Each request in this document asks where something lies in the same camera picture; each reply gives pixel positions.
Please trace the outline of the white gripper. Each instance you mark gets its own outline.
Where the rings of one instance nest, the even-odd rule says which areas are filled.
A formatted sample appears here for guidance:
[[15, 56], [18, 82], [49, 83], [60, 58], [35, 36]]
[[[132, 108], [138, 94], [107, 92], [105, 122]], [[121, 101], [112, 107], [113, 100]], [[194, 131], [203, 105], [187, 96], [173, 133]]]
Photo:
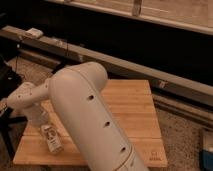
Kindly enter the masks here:
[[37, 130], [40, 130], [49, 121], [49, 114], [40, 103], [34, 103], [25, 108], [23, 113], [27, 117], [29, 124]]

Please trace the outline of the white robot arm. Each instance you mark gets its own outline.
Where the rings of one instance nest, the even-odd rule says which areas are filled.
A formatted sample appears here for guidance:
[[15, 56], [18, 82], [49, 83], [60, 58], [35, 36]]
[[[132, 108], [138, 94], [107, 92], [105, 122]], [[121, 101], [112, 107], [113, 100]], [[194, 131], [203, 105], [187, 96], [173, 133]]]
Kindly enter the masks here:
[[40, 120], [49, 100], [92, 171], [149, 171], [101, 96], [107, 80], [97, 62], [68, 66], [39, 86], [22, 83], [7, 106]]

